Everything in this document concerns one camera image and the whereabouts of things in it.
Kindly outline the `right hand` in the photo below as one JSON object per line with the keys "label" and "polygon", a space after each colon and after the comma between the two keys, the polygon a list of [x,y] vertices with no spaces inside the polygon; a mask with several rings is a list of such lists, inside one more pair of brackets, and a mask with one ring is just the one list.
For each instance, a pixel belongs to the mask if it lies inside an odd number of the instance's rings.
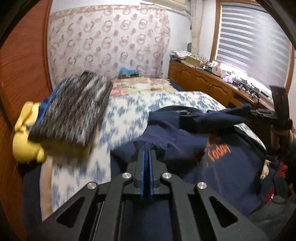
{"label": "right hand", "polygon": [[281,147],[283,141],[288,141],[287,146],[290,147],[293,142],[293,132],[292,130],[281,130],[277,131],[273,126],[270,129],[271,134],[271,145],[275,150]]}

